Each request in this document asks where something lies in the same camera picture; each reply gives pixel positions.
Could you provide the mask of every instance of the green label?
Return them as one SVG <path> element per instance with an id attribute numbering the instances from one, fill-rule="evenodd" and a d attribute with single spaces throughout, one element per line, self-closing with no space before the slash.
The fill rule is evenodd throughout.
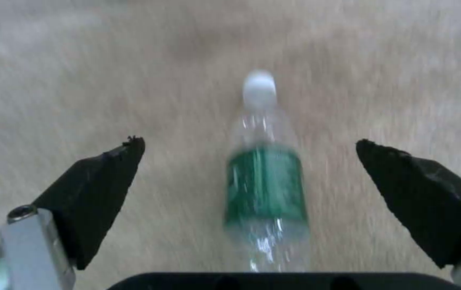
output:
<path id="1" fill-rule="evenodd" d="M 307 222 L 302 164 L 291 149 L 262 145 L 228 163 L 225 224 L 250 218 Z"/>

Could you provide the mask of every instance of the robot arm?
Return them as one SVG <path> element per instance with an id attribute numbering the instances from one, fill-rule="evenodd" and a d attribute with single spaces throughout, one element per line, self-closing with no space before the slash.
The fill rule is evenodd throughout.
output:
<path id="1" fill-rule="evenodd" d="M 386 200 L 438 267 L 454 265 L 456 285 L 414 273 L 152 273 L 110 290 L 184 288 L 329 290 L 461 289 L 461 178 L 433 160 L 362 140 L 357 153 Z M 129 138 L 78 161 L 0 230 L 0 290 L 71 290 L 112 226 L 145 150 Z"/>
<path id="2" fill-rule="evenodd" d="M 145 150 L 142 138 L 70 167 L 0 229 L 0 290 L 70 290 L 73 266 L 98 252 L 125 200 Z"/>

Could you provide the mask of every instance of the bottle cap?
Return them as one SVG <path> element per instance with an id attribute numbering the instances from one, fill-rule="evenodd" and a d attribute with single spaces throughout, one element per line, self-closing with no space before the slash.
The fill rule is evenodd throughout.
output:
<path id="1" fill-rule="evenodd" d="M 277 104 L 275 80 L 268 71 L 252 71 L 243 83 L 243 102 L 249 110 Z"/>

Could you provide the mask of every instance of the beige carpet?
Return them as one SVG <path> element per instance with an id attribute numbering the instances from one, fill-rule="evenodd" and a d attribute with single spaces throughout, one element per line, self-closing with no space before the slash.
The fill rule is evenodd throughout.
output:
<path id="1" fill-rule="evenodd" d="M 77 289 L 228 268 L 227 127 L 253 68 L 302 144 L 318 271 L 438 271 L 386 209 L 354 143 L 461 175 L 461 1 L 0 0 L 0 225 L 75 160 L 147 141 Z"/>

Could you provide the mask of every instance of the water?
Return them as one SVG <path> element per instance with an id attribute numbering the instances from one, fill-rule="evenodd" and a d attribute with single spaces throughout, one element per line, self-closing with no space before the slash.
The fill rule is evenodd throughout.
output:
<path id="1" fill-rule="evenodd" d="M 230 136 L 225 227 L 254 272 L 305 271 L 310 261 L 297 138 L 273 77 L 254 72 Z"/>

